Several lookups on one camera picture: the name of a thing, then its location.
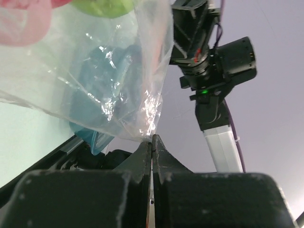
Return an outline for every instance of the pink object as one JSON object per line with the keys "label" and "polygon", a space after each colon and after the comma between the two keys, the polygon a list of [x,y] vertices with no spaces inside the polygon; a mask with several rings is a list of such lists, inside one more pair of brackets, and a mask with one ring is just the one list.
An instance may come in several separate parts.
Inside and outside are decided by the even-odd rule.
{"label": "pink object", "polygon": [[[0,6],[10,9],[23,9],[26,10],[29,5],[37,4],[43,0],[0,0]],[[57,8],[70,3],[72,0],[51,0],[52,7]]]}
{"label": "pink object", "polygon": [[[0,6],[4,6],[0,7],[0,44],[26,46],[47,34],[51,23],[51,0],[0,0]],[[17,6],[27,7],[20,10]]]}

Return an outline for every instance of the plastic bag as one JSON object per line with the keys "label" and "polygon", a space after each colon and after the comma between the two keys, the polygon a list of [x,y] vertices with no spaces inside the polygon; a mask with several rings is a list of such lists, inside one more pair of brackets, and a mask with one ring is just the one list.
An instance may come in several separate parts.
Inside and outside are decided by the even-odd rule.
{"label": "plastic bag", "polygon": [[0,101],[65,118],[94,140],[149,140],[173,47],[170,3],[70,1],[0,0]]}

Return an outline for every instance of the robotic arm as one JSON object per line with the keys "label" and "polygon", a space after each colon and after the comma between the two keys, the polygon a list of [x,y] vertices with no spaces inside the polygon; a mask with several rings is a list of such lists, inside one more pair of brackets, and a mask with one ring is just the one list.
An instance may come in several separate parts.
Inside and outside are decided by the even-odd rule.
{"label": "robotic arm", "polygon": [[[171,65],[184,76],[183,89],[195,94],[195,115],[218,172],[245,172],[238,138],[233,131],[225,97],[234,86],[257,75],[256,59],[248,37],[218,47],[222,34],[220,9],[211,9],[208,0],[177,0],[173,6],[174,48]],[[208,43],[215,26],[220,33],[214,47]]]}

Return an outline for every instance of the purple cable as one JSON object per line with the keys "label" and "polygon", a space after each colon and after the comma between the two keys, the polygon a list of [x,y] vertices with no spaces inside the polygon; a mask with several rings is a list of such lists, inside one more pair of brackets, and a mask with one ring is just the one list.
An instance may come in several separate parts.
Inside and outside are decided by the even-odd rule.
{"label": "purple cable", "polygon": [[[225,6],[225,0],[221,0],[220,1],[220,20],[217,23],[218,30],[217,30],[216,42],[215,42],[215,45],[214,45],[215,48],[218,46],[219,40],[220,40],[221,36],[223,35],[223,28],[221,26],[221,21],[222,21],[221,18],[222,18],[223,12],[224,12],[224,6]],[[238,134],[237,134],[236,127],[235,127],[233,119],[232,119],[231,112],[230,112],[230,110],[228,108],[226,100],[223,101],[223,104],[224,104],[224,106],[225,106],[225,108],[226,108],[226,110],[228,112],[229,123],[230,123],[231,129],[232,129],[234,140],[236,142],[237,152],[238,152],[238,156],[239,156],[240,161],[241,161],[243,172],[246,172],[244,157],[243,157],[241,146],[240,146],[240,144],[238,142],[238,137],[237,137]]]}

